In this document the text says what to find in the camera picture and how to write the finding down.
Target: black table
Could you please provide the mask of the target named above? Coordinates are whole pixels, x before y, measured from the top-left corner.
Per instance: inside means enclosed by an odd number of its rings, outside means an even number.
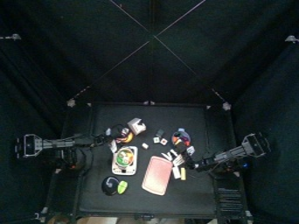
[[[76,107],[71,110],[64,125],[63,135],[75,133],[99,135],[116,124],[127,124],[133,118],[140,118],[145,124],[145,131],[135,136],[128,146],[137,147],[137,165],[133,176],[117,176],[112,173],[112,152],[107,145],[92,148],[89,169],[80,175],[76,193],[56,190],[51,206],[56,210],[76,213],[77,216],[135,216],[135,217],[191,217],[215,218],[217,203],[215,198],[215,181],[207,172],[187,170],[187,180],[181,181],[171,176],[164,196],[155,195],[141,188],[145,169],[152,156],[161,157],[173,148],[171,136],[179,128],[184,128],[191,136],[195,148],[193,160],[211,156],[217,151],[235,147],[233,131],[229,112],[221,106],[199,105],[116,105],[93,103],[91,107]],[[153,143],[156,131],[164,130],[168,144]],[[116,176],[127,181],[128,188],[121,195],[107,196],[101,192],[101,181],[107,176]],[[65,171],[60,181],[63,185],[72,175]],[[69,209],[56,198],[64,196],[73,205]]]

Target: black floor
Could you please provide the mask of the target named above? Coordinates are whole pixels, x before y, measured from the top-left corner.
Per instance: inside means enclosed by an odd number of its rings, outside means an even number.
[[[127,124],[133,118],[141,118],[145,132],[139,134],[128,144],[136,146],[137,167],[133,176],[117,176],[125,180],[128,188],[123,195],[107,196],[101,192],[101,181],[107,176],[116,176],[111,171],[112,153],[107,145],[92,149],[92,167],[84,178],[80,190],[79,210],[84,213],[113,215],[215,215],[215,194],[212,178],[205,172],[187,170],[187,180],[171,176],[165,195],[151,194],[141,188],[145,169],[151,156],[161,156],[169,151],[172,133],[184,128],[191,136],[195,147],[193,159],[200,160],[216,151],[233,147],[229,113],[221,108],[180,107],[180,106],[133,106],[133,105],[95,105],[92,113],[73,112],[65,124],[64,135],[89,131],[101,134],[115,124]],[[165,146],[153,144],[155,133],[164,130]]]

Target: yellow object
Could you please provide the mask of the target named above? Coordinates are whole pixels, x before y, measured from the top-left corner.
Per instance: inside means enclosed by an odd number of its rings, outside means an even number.
[[[116,191],[119,194],[121,194],[125,191],[125,189],[127,189],[127,182],[121,180],[117,185]]]
[[[121,142],[125,143],[125,144],[129,143],[129,142],[132,141],[132,139],[133,139],[133,136],[135,136],[133,133],[129,132],[129,133],[128,133],[128,136],[127,136],[127,138],[125,138],[125,140],[121,141]]]
[[[181,180],[185,180],[185,169],[181,167]]]

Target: pink cutting board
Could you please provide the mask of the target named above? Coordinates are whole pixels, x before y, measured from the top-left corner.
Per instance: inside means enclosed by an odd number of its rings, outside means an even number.
[[[153,194],[164,195],[173,163],[161,157],[151,157],[144,174],[143,188]]]

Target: light fixture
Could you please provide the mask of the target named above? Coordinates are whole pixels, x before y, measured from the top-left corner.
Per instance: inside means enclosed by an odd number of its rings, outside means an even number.
[[[0,39],[12,39],[12,40],[17,40],[17,39],[21,39],[21,37],[20,37],[19,34],[13,34],[13,35],[9,36],[9,37],[0,37]]]
[[[294,42],[295,43],[295,41],[298,41],[299,42],[299,39],[298,38],[295,38],[295,36],[288,36],[287,38],[286,38],[286,40],[284,41],[287,41],[287,42]]]

